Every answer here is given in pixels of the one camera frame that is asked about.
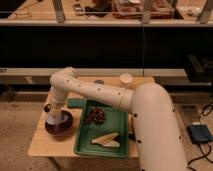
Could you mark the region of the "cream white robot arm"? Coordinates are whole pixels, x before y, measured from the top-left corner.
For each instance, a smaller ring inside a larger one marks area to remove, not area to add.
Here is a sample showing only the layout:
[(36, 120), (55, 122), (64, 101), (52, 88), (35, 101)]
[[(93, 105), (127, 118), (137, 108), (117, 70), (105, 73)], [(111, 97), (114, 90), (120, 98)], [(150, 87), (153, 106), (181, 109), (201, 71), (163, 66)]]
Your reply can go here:
[(61, 108), (68, 94), (80, 94), (133, 115), (141, 171), (187, 171), (186, 154), (173, 103), (161, 85), (143, 83), (131, 90), (82, 81), (72, 67), (54, 73), (50, 84), (48, 124), (62, 123)]

